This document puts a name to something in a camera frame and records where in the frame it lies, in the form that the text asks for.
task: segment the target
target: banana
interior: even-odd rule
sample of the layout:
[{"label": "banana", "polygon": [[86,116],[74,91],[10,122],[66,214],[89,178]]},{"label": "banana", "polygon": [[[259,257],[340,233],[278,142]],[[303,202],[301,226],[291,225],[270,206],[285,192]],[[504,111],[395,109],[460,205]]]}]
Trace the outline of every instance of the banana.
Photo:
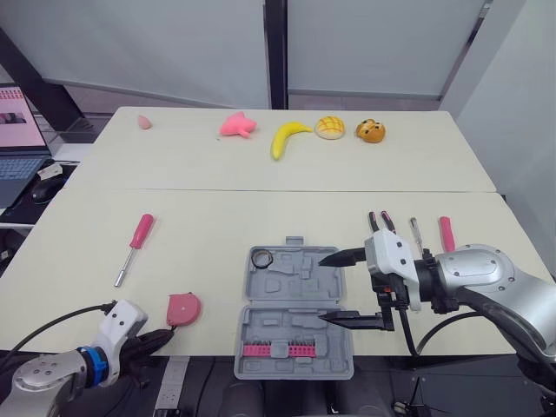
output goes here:
[{"label": "banana", "polygon": [[278,129],[275,133],[275,138],[272,141],[271,153],[272,157],[275,161],[278,161],[283,155],[284,151],[286,150],[286,142],[288,141],[288,137],[295,133],[300,132],[312,132],[313,130],[303,123],[299,122],[288,122],[282,124],[282,126]]}]

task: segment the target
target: screwdriver shaft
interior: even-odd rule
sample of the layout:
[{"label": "screwdriver shaft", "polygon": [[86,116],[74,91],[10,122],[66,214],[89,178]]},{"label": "screwdriver shaft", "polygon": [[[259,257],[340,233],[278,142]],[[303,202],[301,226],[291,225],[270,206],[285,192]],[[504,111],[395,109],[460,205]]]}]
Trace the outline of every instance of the screwdriver shaft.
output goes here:
[{"label": "screwdriver shaft", "polygon": [[412,217],[411,219],[409,219],[409,224],[411,225],[411,231],[413,232],[415,241],[417,242],[417,248],[419,248],[419,255],[423,255],[423,238],[420,236],[417,219],[415,217]]},{"label": "screwdriver shaft", "polygon": [[118,277],[116,278],[116,282],[114,282],[114,287],[119,287],[120,285],[122,285],[123,277],[125,276],[125,271],[128,268],[129,261],[131,261],[131,258],[135,253],[135,251],[136,251],[135,248],[131,248],[131,250],[129,251],[128,258],[125,260],[122,270],[120,271],[120,274],[118,274]]}]

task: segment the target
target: black pillar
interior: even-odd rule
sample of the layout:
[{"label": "black pillar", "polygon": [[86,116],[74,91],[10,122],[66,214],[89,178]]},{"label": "black pillar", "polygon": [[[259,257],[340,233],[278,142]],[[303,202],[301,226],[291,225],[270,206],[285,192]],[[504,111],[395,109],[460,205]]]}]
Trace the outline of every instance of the black pillar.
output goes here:
[{"label": "black pillar", "polygon": [[272,109],[288,108],[288,0],[266,0],[268,77]]},{"label": "black pillar", "polygon": [[64,131],[83,117],[68,91],[62,85],[46,83],[1,28],[0,64],[54,130]]}]

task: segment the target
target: laptop screen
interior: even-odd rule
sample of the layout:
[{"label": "laptop screen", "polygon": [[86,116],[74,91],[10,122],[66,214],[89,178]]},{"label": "laptop screen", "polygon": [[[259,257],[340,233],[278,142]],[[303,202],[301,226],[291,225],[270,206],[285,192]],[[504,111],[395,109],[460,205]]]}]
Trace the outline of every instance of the laptop screen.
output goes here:
[{"label": "laptop screen", "polygon": [[0,150],[45,149],[23,92],[16,85],[0,84]]}]

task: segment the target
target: toy fish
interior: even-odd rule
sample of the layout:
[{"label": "toy fish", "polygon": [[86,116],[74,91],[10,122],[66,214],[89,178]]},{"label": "toy fish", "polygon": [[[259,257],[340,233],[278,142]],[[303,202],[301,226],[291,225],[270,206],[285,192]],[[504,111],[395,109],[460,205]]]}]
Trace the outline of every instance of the toy fish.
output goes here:
[{"label": "toy fish", "polygon": [[220,134],[224,136],[241,135],[245,138],[249,137],[257,123],[245,117],[242,111],[234,113],[228,117],[224,124],[220,127]]}]

